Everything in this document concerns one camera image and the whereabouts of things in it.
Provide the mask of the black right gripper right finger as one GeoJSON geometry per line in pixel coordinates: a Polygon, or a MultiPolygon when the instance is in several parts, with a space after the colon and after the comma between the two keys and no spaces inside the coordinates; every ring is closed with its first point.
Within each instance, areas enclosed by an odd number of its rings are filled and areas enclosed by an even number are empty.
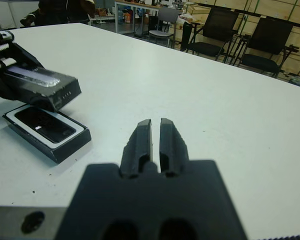
{"type": "Polygon", "coordinates": [[[189,161],[188,149],[174,122],[162,118],[159,138],[160,171],[166,177],[179,176],[189,161]]]}

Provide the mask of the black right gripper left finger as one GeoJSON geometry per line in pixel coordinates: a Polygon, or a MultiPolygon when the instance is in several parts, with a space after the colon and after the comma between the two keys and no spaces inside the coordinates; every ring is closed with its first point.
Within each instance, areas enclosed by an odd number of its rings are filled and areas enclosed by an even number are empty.
{"type": "Polygon", "coordinates": [[[123,149],[120,175],[125,179],[136,178],[146,163],[153,160],[151,119],[140,121],[123,149]]]}

